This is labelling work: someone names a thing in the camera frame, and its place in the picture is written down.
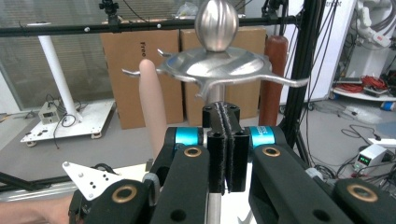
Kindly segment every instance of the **metal plate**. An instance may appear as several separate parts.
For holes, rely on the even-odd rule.
[[[113,106],[114,101],[106,101],[101,103],[89,104],[82,111],[82,122],[76,123],[71,127],[63,127],[58,123],[51,123],[43,125],[41,121],[26,134],[21,142],[35,142],[41,140],[48,140],[54,138],[54,131],[56,128],[55,138],[79,136],[85,134],[99,134],[107,120],[108,114]]]
[[[185,82],[200,86],[197,96],[206,99],[213,86],[238,84],[256,79],[274,81],[292,87],[305,85],[308,79],[290,80],[274,75],[272,65],[266,56],[244,49],[229,47],[223,52],[211,52],[202,48],[189,49],[179,54],[165,53],[168,59],[157,70]]]

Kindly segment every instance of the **black cable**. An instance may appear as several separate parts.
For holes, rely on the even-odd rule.
[[[389,26],[392,23],[393,19],[396,16],[396,3],[394,0],[391,0],[390,3],[392,4],[392,10],[390,11],[389,15],[381,22],[372,25],[371,28],[373,30],[379,32],[379,31],[385,29],[387,26]]]
[[[358,153],[356,156],[354,156],[354,157],[352,157],[352,158],[346,160],[346,161],[338,168],[337,172],[335,173],[335,178],[339,179],[339,176],[340,176],[341,173],[343,173],[344,168],[345,168],[346,166],[350,165],[350,164],[353,164],[354,162],[352,162],[352,161],[354,161],[354,160],[358,157],[358,155],[359,155],[359,153]]]
[[[352,138],[361,138],[367,144],[367,146],[370,146],[371,144],[363,136],[361,136],[361,134],[355,128],[363,128],[366,130],[370,130],[372,131],[373,136],[375,138],[379,137],[379,135],[375,133],[375,129],[371,127],[357,125],[357,124],[349,124],[349,128],[352,129],[352,131],[349,129],[341,129],[341,133]]]
[[[354,13],[353,17],[355,17],[355,27],[358,27],[358,11],[356,9],[353,9],[353,13]],[[351,42],[352,46],[349,48],[349,53],[347,54],[346,61],[344,62],[344,68],[343,68],[342,71],[340,71],[340,74],[343,74],[347,70],[347,67],[349,66],[350,60],[352,59],[353,50],[356,47],[356,41],[358,40],[358,30],[353,29],[352,26],[349,26],[349,27],[350,27],[351,30],[355,31],[356,34],[355,34],[355,38],[353,38],[353,34],[350,34],[351,37],[352,37],[352,39],[351,39],[352,40],[352,42]]]
[[[334,18],[335,18],[335,11],[336,11],[336,7],[330,8],[330,9],[329,9],[329,12],[328,12],[328,15],[327,15],[327,18],[328,18],[328,16],[332,13],[332,15],[330,16],[330,20],[329,20],[329,23],[328,23],[328,25],[327,25],[326,32],[325,32],[325,34],[324,34],[323,40],[326,38],[326,34],[328,33],[329,28],[330,28],[330,32],[329,32],[329,35],[327,36],[326,48],[325,48],[325,50],[324,50],[324,52],[323,52],[322,61],[321,61],[321,63],[320,63],[320,67],[319,67],[319,70],[318,70],[318,76],[317,76],[317,78],[316,78],[316,81],[315,81],[315,84],[314,84],[314,87],[313,87],[312,90],[311,90],[311,76],[309,76],[309,81],[308,81],[308,98],[307,98],[307,103],[308,103],[308,104],[310,104],[312,95],[313,95],[313,93],[314,93],[314,91],[315,91],[315,88],[316,88],[316,86],[317,86],[317,84],[318,84],[318,80],[319,80],[319,78],[320,78],[320,72],[321,72],[321,69],[322,69],[322,65],[323,65],[323,62],[324,62],[324,58],[326,57],[326,52],[327,52],[327,49],[328,49],[328,47],[329,47],[330,36],[331,36],[331,34],[332,34],[332,26],[333,26]],[[314,62],[313,62],[313,64],[312,64],[311,71],[313,70],[313,68],[314,68],[314,66],[315,66],[315,64],[316,64],[316,62],[317,62],[317,58],[318,58],[318,56],[319,56],[319,54],[320,54],[321,48],[322,48],[322,46],[323,46],[323,43],[324,43],[324,42],[322,42],[322,43],[320,44],[320,47],[319,47],[318,53],[317,53],[317,57],[315,58],[315,60],[314,60]],[[308,117],[309,115],[308,115],[308,114],[309,114],[309,112],[308,112],[308,108],[305,109],[305,111],[304,111],[303,115],[301,116],[300,120],[303,120],[303,119],[304,119],[305,114],[306,114],[306,119],[305,119],[306,149],[307,149],[307,151],[308,151],[308,156],[310,157],[312,163],[315,165],[315,162],[314,162],[314,160],[312,159],[311,149],[310,149],[310,146],[309,146],[309,124],[308,124],[308,121],[309,121],[309,117]]]
[[[285,23],[285,18],[289,14],[289,0],[286,0],[285,3],[282,6],[282,16],[281,16],[281,22],[279,26],[279,35],[284,35],[286,31],[286,23]]]
[[[116,175],[116,172],[114,172],[113,168],[111,168],[111,166],[109,166],[105,163],[98,163],[98,164],[94,165],[92,168],[99,170],[98,169],[99,167],[104,168],[108,173]]]
[[[267,12],[269,0],[265,0],[264,5],[262,6],[262,13]]]
[[[58,104],[55,104],[55,98],[51,94],[46,95],[46,102],[48,103],[48,107],[54,105],[60,112],[66,112],[64,106],[61,105],[62,98],[58,97]]]
[[[390,68],[392,67],[392,65],[393,65],[393,63],[395,62],[395,60],[396,60],[396,54],[395,54],[395,56],[393,57],[393,60],[392,60],[392,62],[389,64],[389,66],[387,67],[387,69],[385,69],[385,74],[387,74],[387,73],[389,72],[389,70],[390,70]]]
[[[125,0],[122,0],[124,3],[125,3],[125,5],[136,15],[136,17],[137,18],[139,18],[140,20],[142,20],[142,21],[145,21],[145,22],[148,22],[148,21],[146,21],[145,19],[143,19],[142,17],[140,17],[129,5],[128,5],[128,3],[125,1]]]
[[[291,43],[293,42],[293,37],[294,37],[294,34],[295,34],[296,30],[297,30],[297,25],[294,26],[294,31],[293,31],[293,35],[291,36],[291,41],[290,41],[290,45],[289,45],[288,52],[290,52]],[[294,52],[295,52],[296,47],[297,47],[296,42],[297,42],[297,39],[296,39],[296,41],[294,41],[293,51],[291,52],[291,54],[288,55],[288,57],[289,57],[289,59],[288,59],[289,63],[288,63],[288,68],[286,69],[285,76],[288,74],[289,69],[290,69],[291,60],[292,60],[292,58],[293,58],[292,56],[294,55]]]
[[[379,166],[384,166],[384,165],[389,165],[389,164],[392,164],[392,163],[395,163],[395,161],[391,161],[391,162],[387,162],[387,163],[382,163],[382,164],[378,164],[378,165],[372,165],[372,166],[363,167],[363,168],[359,169],[359,171],[356,173],[356,177],[355,177],[355,178],[361,177],[361,171],[363,171],[363,170],[365,170],[365,169],[374,168],[374,167],[379,167]]]
[[[317,164],[314,166],[323,176],[324,179],[335,179],[335,171],[332,168],[329,168],[325,165]]]
[[[69,125],[64,125],[64,122],[66,121],[67,117],[74,118],[73,123],[71,123]],[[58,123],[56,124],[55,130],[53,130],[53,142],[55,143],[55,146],[56,146],[57,149],[59,149],[59,146],[58,146],[58,144],[56,142],[55,133],[56,133],[56,130],[58,129],[59,124],[62,124],[62,127],[64,127],[64,128],[68,128],[68,127],[71,127],[73,124],[75,124],[76,121],[77,121],[76,117],[73,116],[73,115],[69,115],[69,114],[65,114],[64,117],[61,118],[61,120],[58,121]]]

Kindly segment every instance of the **gray floor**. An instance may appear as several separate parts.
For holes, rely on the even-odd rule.
[[[348,98],[337,101],[317,102],[317,104],[355,105],[377,114],[380,123],[396,121],[396,113],[382,111],[380,103],[370,103]],[[92,140],[90,135],[58,139],[60,149],[57,149],[51,140],[40,141],[35,147],[28,147],[21,143],[25,133],[28,133],[39,122],[38,118],[22,119],[22,115],[13,115],[0,123],[0,172],[15,175],[26,180],[65,175],[62,169],[64,161],[93,166],[99,162],[107,163],[112,167],[123,167],[145,162],[151,158],[149,140],[145,128],[122,130],[116,113],[112,113],[106,123],[104,136]],[[257,126],[258,119],[241,120],[241,126]],[[349,117],[337,117],[332,113],[323,113],[317,110],[308,114],[309,149],[314,160],[329,164],[337,169],[345,160],[354,157],[358,148],[365,143],[359,138],[352,138],[341,133],[341,129],[348,129],[349,124],[358,124],[373,127]],[[186,126],[185,123],[171,126]],[[306,125],[302,122],[301,131],[305,142]],[[360,134],[367,138],[372,133],[358,129]],[[346,168],[345,176],[352,172]]]

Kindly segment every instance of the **cable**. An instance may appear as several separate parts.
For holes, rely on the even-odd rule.
[[[281,16],[280,27],[279,27],[279,35],[285,34],[285,31],[286,31],[285,18],[287,15],[289,15],[289,0],[286,0],[282,6],[282,16]]]
[[[349,128],[352,129],[352,131],[349,129],[341,129],[341,133],[343,133],[348,137],[361,138],[367,144],[367,146],[370,146],[371,144],[355,128],[363,128],[366,130],[370,130],[375,138],[379,137],[379,135],[375,133],[375,129],[371,127],[357,125],[357,124],[349,124]]]
[[[392,163],[395,163],[395,161],[386,162],[386,163],[383,163],[383,164],[378,164],[378,165],[373,165],[373,166],[363,167],[363,168],[359,169],[359,171],[356,173],[356,177],[355,178],[361,177],[361,171],[363,171],[365,169],[373,168],[373,167],[379,167],[379,166],[384,166],[384,165],[389,165],[389,164],[392,164]]]
[[[64,125],[64,122],[66,121],[67,117],[74,118],[73,123],[71,123],[69,125]],[[55,146],[56,146],[57,149],[59,149],[59,146],[56,143],[55,133],[56,133],[56,130],[58,129],[59,124],[62,124],[62,127],[68,128],[68,127],[71,127],[73,124],[75,124],[76,121],[77,121],[76,117],[73,116],[73,115],[69,115],[69,114],[65,114],[64,117],[61,120],[58,121],[58,123],[56,124],[55,130],[53,130],[53,142],[55,143]]]
[[[291,43],[292,43],[292,41],[293,41],[294,33],[296,32],[296,30],[297,30],[297,25],[294,26],[293,35],[291,36],[291,41],[290,41]],[[290,54],[290,59],[288,60],[288,61],[289,61],[289,63],[288,63],[288,68],[287,68],[287,70],[286,70],[286,74],[285,74],[285,75],[287,75],[288,72],[289,72],[290,65],[291,65],[291,59],[293,58],[292,56],[294,55],[294,52],[295,52],[295,50],[296,50],[296,47],[297,47],[297,37],[296,37],[296,40],[294,41],[293,51],[292,51],[291,54]]]
[[[338,168],[337,172],[335,173],[335,178],[336,178],[336,179],[339,179],[339,178],[340,178],[339,176],[340,176],[341,173],[344,172],[344,169],[346,168],[346,166],[348,166],[348,165],[350,165],[350,164],[353,164],[352,161],[355,160],[355,159],[358,157],[358,155],[356,155],[356,156],[354,156],[354,157],[352,157],[352,158],[346,160],[346,161]]]
[[[363,86],[371,86],[380,90],[386,90],[388,88],[384,80],[378,77],[365,76],[361,77],[361,81],[363,82]]]
[[[390,11],[389,15],[381,22],[371,26],[371,28],[376,32],[379,32],[388,27],[396,16],[396,3],[394,0],[391,0],[390,2],[392,4],[392,10]]]
[[[62,98],[58,97],[58,104],[55,104],[55,98],[51,94],[46,95],[46,102],[48,103],[48,107],[54,105],[59,111],[66,112],[66,109],[61,105]]]
[[[395,54],[395,56],[393,57],[393,60],[392,60],[392,62],[389,64],[389,66],[387,67],[387,69],[385,69],[385,74],[387,74],[387,73],[390,71],[390,68],[392,67],[392,65],[393,65],[393,63],[395,62],[395,60],[396,60],[396,54]]]
[[[357,93],[363,91],[363,86],[358,84],[342,83],[342,84],[337,84],[335,88],[351,93]]]
[[[104,168],[108,173],[116,175],[116,172],[114,172],[113,168],[111,168],[111,166],[109,166],[105,163],[98,163],[98,164],[94,165],[92,168],[99,170],[98,168],[100,168],[100,167]]]
[[[321,164],[316,164],[314,168],[323,174],[324,179],[335,179],[335,171],[332,168]]]
[[[311,90],[311,77],[312,77],[312,76],[309,77],[309,81],[308,81],[308,98],[307,98],[307,103],[308,103],[308,104],[310,104],[312,95],[314,94],[315,88],[316,88],[316,86],[317,86],[317,84],[318,84],[318,79],[319,79],[319,77],[320,77],[320,72],[321,72],[321,69],[322,69],[322,65],[323,65],[323,62],[324,62],[324,58],[325,58],[325,56],[326,56],[326,52],[327,52],[327,49],[328,49],[328,47],[329,47],[330,36],[331,36],[331,34],[332,34],[332,26],[333,26],[333,23],[334,23],[335,12],[336,12],[336,7],[335,7],[335,6],[337,5],[337,3],[338,3],[338,0],[336,1],[336,3],[335,3],[334,5],[332,5],[332,8],[329,9],[328,15],[327,15],[327,17],[326,17],[326,20],[327,20],[327,18],[329,17],[330,13],[332,12],[332,15],[330,16],[330,20],[329,20],[329,23],[327,24],[327,28],[326,28],[326,32],[325,32],[324,36],[326,36],[326,34],[328,33],[329,28],[330,28],[330,32],[329,32],[329,35],[327,36],[327,43],[326,43],[325,50],[324,50],[324,52],[323,52],[322,61],[321,61],[321,63],[320,63],[319,69],[318,69],[318,76],[317,76],[317,78],[316,78],[316,81],[315,81],[315,84],[314,84],[314,87],[313,87],[312,90]],[[322,29],[324,28],[325,22],[323,23],[322,28],[319,30],[319,34],[321,33]],[[317,58],[318,58],[318,56],[319,56],[319,53],[320,53],[320,51],[321,51],[322,46],[323,46],[323,42],[320,44],[320,47],[319,47],[318,53],[317,53],[317,57],[315,58],[315,60],[314,60],[314,62],[313,62],[313,64],[312,64],[311,71],[313,70],[313,68],[314,68],[314,66],[315,66],[315,64],[316,64],[316,62],[317,62]],[[309,130],[309,123],[308,123],[308,121],[309,121],[309,117],[308,117],[308,116],[309,116],[309,115],[308,115],[309,112],[308,112],[308,108],[305,109],[305,111],[304,111],[303,115],[301,116],[300,120],[303,120],[303,119],[304,119],[305,114],[306,114],[306,119],[305,119],[306,148],[307,148],[307,151],[308,151],[308,156],[310,157],[312,163],[315,165],[315,162],[314,162],[314,160],[312,159],[311,149],[310,149],[310,146],[309,146],[309,131],[308,131],[308,130]]]
[[[136,17],[137,18],[139,18],[140,20],[142,20],[142,21],[145,21],[145,22],[148,22],[148,21],[146,21],[145,19],[143,19],[142,17],[140,17],[129,5],[128,5],[128,3],[125,1],[125,0],[122,0],[124,3],[125,3],[125,5],[136,15]]]

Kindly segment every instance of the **wire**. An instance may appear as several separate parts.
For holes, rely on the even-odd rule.
[[[67,121],[67,119],[66,119],[67,117],[74,118],[73,123],[71,123],[69,125],[64,125],[64,123]],[[62,127],[68,128],[68,127],[71,127],[73,124],[75,124],[76,121],[77,121],[76,117],[73,116],[73,115],[70,115],[70,114],[65,114],[64,117],[61,120],[58,121],[58,123],[56,124],[55,130],[53,130],[53,134],[52,134],[53,135],[53,142],[55,143],[55,146],[56,146],[57,149],[59,149],[59,146],[58,146],[58,144],[56,142],[55,133],[56,133],[56,130],[58,129],[59,124],[62,124]]]
[[[59,111],[66,112],[66,109],[61,104],[62,98],[58,97],[57,100],[58,100],[58,104],[56,105],[55,98],[49,93],[46,95],[46,102],[48,103],[48,107],[54,105]]]
[[[289,0],[286,0],[282,6],[282,17],[279,27],[279,35],[284,35],[286,31],[286,20],[285,18],[289,15]]]
[[[314,166],[321,174],[323,174],[324,179],[335,179],[335,171],[332,168],[329,168],[325,165],[317,164]]]
[[[387,69],[385,69],[385,74],[387,74],[387,73],[389,72],[389,70],[390,70],[390,68],[392,67],[392,65],[393,65],[393,63],[395,62],[395,60],[396,60],[396,54],[395,54],[395,56],[393,57],[393,60],[392,60],[392,62],[389,64],[389,66],[387,67]]]
[[[371,86],[375,87],[380,90],[387,90],[387,84],[382,80],[381,78],[378,77],[361,77],[361,81],[363,82],[363,86]]]
[[[116,172],[114,172],[113,168],[111,168],[111,166],[109,166],[105,163],[98,163],[98,164],[94,165],[92,168],[99,170],[98,168],[100,168],[100,167],[104,168],[108,173],[116,175]]]
[[[290,41],[290,42],[293,42],[293,37],[294,37],[294,34],[295,34],[296,30],[297,30],[297,25],[294,26],[293,35],[291,36],[291,41]],[[288,60],[288,61],[289,61],[289,63],[288,63],[288,69],[286,70],[286,74],[285,74],[285,75],[287,75],[287,74],[289,73],[289,69],[290,69],[290,65],[291,65],[291,59],[293,58],[292,55],[294,55],[294,52],[295,52],[296,47],[297,47],[296,42],[297,42],[297,36],[296,36],[296,41],[294,41],[293,51],[291,52],[291,54],[288,55],[288,57],[289,57],[289,56],[290,56],[290,57],[289,57],[289,60]]]
[[[379,22],[375,25],[372,25],[371,28],[373,30],[379,32],[379,31],[385,29],[386,27],[388,27],[392,23],[393,19],[396,16],[396,3],[394,0],[391,0],[390,2],[392,4],[392,10],[390,11],[389,15],[381,22]]]
[[[130,6],[129,6],[129,4],[125,1],[125,0],[122,0],[124,3],[125,3],[125,5],[136,15],[136,17],[137,18],[139,18],[140,20],[142,20],[142,21],[145,21],[145,22],[148,22],[148,21],[146,21],[145,19],[143,19],[141,16],[139,16]]]
[[[326,52],[327,52],[327,49],[328,49],[328,47],[329,47],[330,36],[331,36],[331,34],[332,34],[332,26],[333,26],[333,23],[334,23],[334,18],[335,18],[335,12],[336,12],[336,5],[337,5],[337,3],[338,3],[338,0],[336,1],[336,3],[335,3],[334,5],[332,5],[332,8],[329,9],[329,12],[328,12],[328,14],[327,14],[326,20],[325,20],[325,22],[323,23],[322,28],[321,28],[321,29],[319,30],[319,32],[318,32],[318,34],[320,35],[322,29],[324,28],[324,24],[325,24],[326,21],[327,21],[327,18],[329,17],[330,13],[332,13],[332,15],[330,16],[329,23],[327,23],[327,28],[326,28],[326,32],[325,32],[324,36],[326,36],[326,34],[328,33],[329,28],[330,28],[330,32],[329,32],[329,34],[327,35],[326,47],[325,47],[325,50],[324,50],[324,52],[323,52],[322,61],[321,61],[321,63],[320,63],[319,69],[318,69],[318,76],[317,76],[317,78],[316,78],[316,81],[315,81],[315,84],[314,84],[314,87],[313,87],[312,90],[311,90],[311,77],[312,77],[312,76],[309,76],[309,81],[308,81],[308,98],[307,98],[308,106],[309,106],[309,104],[310,104],[310,102],[311,102],[312,95],[314,94],[315,88],[316,88],[316,86],[317,86],[317,84],[318,84],[318,79],[319,79],[319,77],[320,77],[320,72],[321,72],[321,69],[322,69],[322,65],[323,65],[323,62],[324,62],[324,58],[326,57]],[[320,51],[321,51],[322,46],[323,46],[323,42],[320,44],[320,47],[319,47],[319,49],[318,49],[317,56],[316,56],[315,60],[313,61],[313,64],[312,64],[312,67],[311,67],[311,72],[312,72],[312,70],[313,70],[313,68],[314,68],[314,66],[315,66],[315,64],[316,64],[316,62],[317,62],[317,58],[318,58],[318,56],[319,56],[319,53],[320,53]],[[308,151],[308,156],[310,157],[312,163],[315,165],[315,162],[314,162],[314,160],[312,159],[311,149],[310,149],[310,146],[309,146],[309,131],[308,131],[308,130],[309,130],[309,123],[308,123],[308,121],[309,121],[309,115],[308,115],[309,112],[308,112],[308,107],[305,109],[305,111],[304,111],[303,115],[301,116],[300,120],[303,120],[303,119],[304,119],[305,114],[306,114],[306,119],[305,119],[306,149],[307,149],[307,151]]]
[[[342,84],[337,84],[335,88],[351,93],[357,93],[363,91],[363,86],[358,84],[342,83]]]
[[[356,8],[353,9],[352,17],[355,17],[355,27],[358,27],[358,10],[356,10]],[[344,68],[343,68],[342,71],[340,71],[340,74],[343,74],[347,70],[347,67],[349,66],[350,60],[352,59],[352,53],[353,53],[353,51],[354,51],[354,49],[356,47],[356,41],[358,40],[358,31],[353,29],[351,25],[349,25],[349,28],[351,30],[354,30],[356,32],[356,34],[355,34],[355,38],[353,38],[354,35],[349,33],[349,35],[352,38],[351,39],[352,40],[351,47],[349,48],[349,53],[346,55],[346,61],[344,62]]]
[[[356,173],[356,177],[355,178],[361,177],[361,171],[363,171],[365,169],[379,167],[379,166],[385,166],[385,165],[389,165],[389,164],[392,164],[392,163],[395,163],[395,161],[390,161],[390,162],[386,162],[386,163],[383,163],[383,164],[363,167],[363,168],[359,169],[359,171]]]
[[[346,135],[348,137],[361,138],[367,144],[367,146],[370,146],[371,144],[355,128],[363,128],[363,129],[369,130],[372,132],[372,134],[375,138],[379,137],[379,135],[375,133],[375,129],[371,128],[371,127],[357,125],[357,124],[349,124],[349,128],[352,130],[341,129],[341,133],[343,133],[344,135]]]
[[[352,161],[355,160],[355,159],[358,157],[358,155],[356,155],[356,156],[354,156],[354,157],[352,157],[352,158],[346,160],[346,161],[338,168],[337,172],[335,173],[335,178],[339,179],[339,178],[340,178],[340,175],[344,172],[344,169],[345,169],[348,165],[353,164]]]

